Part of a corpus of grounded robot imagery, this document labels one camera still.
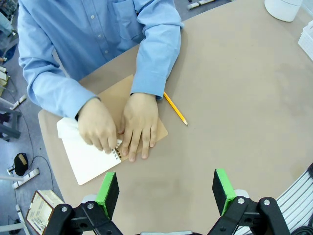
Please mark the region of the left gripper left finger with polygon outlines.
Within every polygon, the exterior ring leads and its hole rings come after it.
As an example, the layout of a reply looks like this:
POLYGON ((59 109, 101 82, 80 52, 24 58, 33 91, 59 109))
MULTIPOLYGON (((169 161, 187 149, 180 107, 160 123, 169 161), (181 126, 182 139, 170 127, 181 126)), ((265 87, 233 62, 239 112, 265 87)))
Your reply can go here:
POLYGON ((73 208, 58 204, 45 229, 46 235, 82 235, 91 231, 95 235, 121 235, 112 221, 118 200, 119 186, 116 173, 106 173, 95 200, 73 208))

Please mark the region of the person's right hand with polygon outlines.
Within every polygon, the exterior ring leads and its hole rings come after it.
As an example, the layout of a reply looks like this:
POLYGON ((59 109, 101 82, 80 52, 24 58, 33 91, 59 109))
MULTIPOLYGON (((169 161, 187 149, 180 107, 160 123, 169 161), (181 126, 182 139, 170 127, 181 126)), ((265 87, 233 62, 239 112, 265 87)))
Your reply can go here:
POLYGON ((100 151, 109 154, 117 146, 115 123, 105 104, 97 97, 79 110, 78 129, 83 140, 100 151))

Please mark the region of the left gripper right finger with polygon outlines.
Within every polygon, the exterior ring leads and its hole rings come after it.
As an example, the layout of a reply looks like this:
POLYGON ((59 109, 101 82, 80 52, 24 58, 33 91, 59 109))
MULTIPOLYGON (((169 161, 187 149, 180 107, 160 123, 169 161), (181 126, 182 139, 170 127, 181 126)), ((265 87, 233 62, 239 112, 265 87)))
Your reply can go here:
POLYGON ((255 202, 237 196, 224 169, 215 169, 212 191, 221 217, 208 232, 210 235, 234 235, 239 227, 248 227, 254 235, 264 235, 268 230, 273 235, 290 234, 274 198, 255 202))

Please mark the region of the person's left hand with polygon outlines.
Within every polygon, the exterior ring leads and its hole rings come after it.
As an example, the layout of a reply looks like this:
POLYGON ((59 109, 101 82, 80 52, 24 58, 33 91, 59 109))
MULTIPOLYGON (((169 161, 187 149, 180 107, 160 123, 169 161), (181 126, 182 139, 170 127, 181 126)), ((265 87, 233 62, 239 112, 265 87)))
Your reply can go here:
POLYGON ((122 113, 120 134, 123 135, 122 154, 129 161, 136 160, 137 150, 142 143, 141 157, 148 158, 149 149, 157 141, 158 107, 156 96, 133 93, 122 113))

